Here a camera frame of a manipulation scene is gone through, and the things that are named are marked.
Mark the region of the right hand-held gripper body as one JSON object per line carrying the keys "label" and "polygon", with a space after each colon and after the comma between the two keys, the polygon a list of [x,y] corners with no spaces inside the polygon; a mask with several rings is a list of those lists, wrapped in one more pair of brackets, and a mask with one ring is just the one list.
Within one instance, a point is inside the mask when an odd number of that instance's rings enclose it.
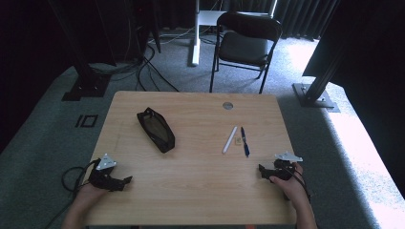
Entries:
{"label": "right hand-held gripper body", "polygon": [[282,180],[289,180],[295,173],[296,167],[293,162],[302,162],[300,156],[296,156],[290,152],[276,154],[273,162],[274,169],[269,172],[271,177],[278,177]]}

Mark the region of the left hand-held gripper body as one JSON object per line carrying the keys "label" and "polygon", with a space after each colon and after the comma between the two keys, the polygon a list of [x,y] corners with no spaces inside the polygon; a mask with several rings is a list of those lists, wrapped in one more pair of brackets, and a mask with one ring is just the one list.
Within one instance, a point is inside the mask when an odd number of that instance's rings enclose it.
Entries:
{"label": "left hand-held gripper body", "polygon": [[108,154],[105,154],[96,160],[88,180],[95,187],[110,191],[112,185],[121,184],[121,179],[111,177],[116,166],[117,163]]}

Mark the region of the black folding chair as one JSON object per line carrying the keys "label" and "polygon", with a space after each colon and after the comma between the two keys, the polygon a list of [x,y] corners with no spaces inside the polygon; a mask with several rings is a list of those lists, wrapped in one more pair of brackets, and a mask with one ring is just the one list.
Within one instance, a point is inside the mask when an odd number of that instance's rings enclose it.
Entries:
{"label": "black folding chair", "polygon": [[223,65],[258,72],[257,79],[262,78],[261,94],[283,32],[281,23],[268,15],[225,12],[217,19],[216,26],[209,91],[213,92],[215,73]]}

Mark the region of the person's right hand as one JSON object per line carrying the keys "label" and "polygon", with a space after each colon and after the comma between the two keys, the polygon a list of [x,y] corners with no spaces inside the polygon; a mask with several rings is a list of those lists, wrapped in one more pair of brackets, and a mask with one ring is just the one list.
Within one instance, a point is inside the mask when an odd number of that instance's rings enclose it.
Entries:
{"label": "person's right hand", "polygon": [[293,162],[293,165],[296,167],[296,171],[294,176],[289,180],[270,177],[270,181],[277,185],[286,194],[292,205],[294,202],[304,201],[305,199],[309,201],[302,176],[303,168],[297,162]]}

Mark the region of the dark curtain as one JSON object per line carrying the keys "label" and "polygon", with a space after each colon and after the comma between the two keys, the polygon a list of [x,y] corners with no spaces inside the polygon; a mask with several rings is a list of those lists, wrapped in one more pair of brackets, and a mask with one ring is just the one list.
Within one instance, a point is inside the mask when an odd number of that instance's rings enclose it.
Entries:
{"label": "dark curtain", "polygon": [[283,27],[283,38],[320,38],[341,0],[156,0],[160,29],[195,27],[195,9],[268,12]]}

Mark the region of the person's left hand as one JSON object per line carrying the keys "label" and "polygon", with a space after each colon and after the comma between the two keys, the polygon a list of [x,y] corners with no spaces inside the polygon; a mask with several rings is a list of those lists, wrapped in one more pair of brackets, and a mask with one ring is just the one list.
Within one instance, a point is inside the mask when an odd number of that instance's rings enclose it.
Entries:
{"label": "person's left hand", "polygon": [[75,197],[75,203],[77,203],[79,206],[92,206],[107,193],[107,190],[97,188],[93,184],[88,183],[79,189]]}

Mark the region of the white pen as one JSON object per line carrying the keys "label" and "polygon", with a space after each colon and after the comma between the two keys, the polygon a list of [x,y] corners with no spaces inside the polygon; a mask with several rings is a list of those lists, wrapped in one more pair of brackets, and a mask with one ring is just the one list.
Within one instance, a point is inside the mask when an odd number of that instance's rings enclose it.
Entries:
{"label": "white pen", "polygon": [[233,127],[233,129],[232,129],[232,131],[231,131],[231,133],[230,133],[230,135],[229,135],[229,137],[228,137],[228,139],[227,139],[227,141],[226,141],[226,143],[225,143],[225,145],[223,147],[222,154],[225,154],[227,152],[227,150],[228,150],[228,148],[229,148],[229,146],[230,146],[230,144],[232,142],[232,139],[233,139],[234,135],[237,132],[237,129],[238,129],[238,126]]}

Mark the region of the black metal stand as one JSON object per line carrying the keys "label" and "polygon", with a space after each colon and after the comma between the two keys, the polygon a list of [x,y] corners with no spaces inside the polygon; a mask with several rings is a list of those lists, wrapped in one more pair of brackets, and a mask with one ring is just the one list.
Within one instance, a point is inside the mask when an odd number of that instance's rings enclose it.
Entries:
{"label": "black metal stand", "polygon": [[79,101],[82,97],[103,97],[108,88],[111,75],[96,73],[89,65],[75,31],[71,26],[68,15],[64,12],[61,0],[47,0],[67,40],[67,54],[77,72],[77,80],[63,101]]}
{"label": "black metal stand", "polygon": [[340,0],[303,76],[314,76],[311,84],[294,83],[292,88],[302,107],[337,110],[326,87],[338,71],[355,37],[367,0]]}

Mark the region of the blue pen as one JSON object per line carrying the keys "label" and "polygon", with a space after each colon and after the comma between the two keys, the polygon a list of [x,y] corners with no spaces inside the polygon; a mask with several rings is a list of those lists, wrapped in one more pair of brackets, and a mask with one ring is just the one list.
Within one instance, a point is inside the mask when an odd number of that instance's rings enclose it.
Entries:
{"label": "blue pen", "polygon": [[247,142],[246,142],[246,136],[245,136],[245,129],[244,129],[244,127],[241,127],[241,135],[242,135],[242,140],[243,140],[243,143],[244,143],[245,156],[246,156],[246,157],[249,157],[250,151],[249,151],[248,144],[247,144]]}

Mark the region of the black mesh pencil case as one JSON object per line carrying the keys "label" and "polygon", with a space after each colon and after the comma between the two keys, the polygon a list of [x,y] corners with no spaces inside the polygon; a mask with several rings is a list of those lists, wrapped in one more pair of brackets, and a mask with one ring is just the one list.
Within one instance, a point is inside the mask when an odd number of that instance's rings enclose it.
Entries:
{"label": "black mesh pencil case", "polygon": [[175,148],[176,138],[165,118],[151,108],[138,113],[137,118],[143,131],[163,153]]}

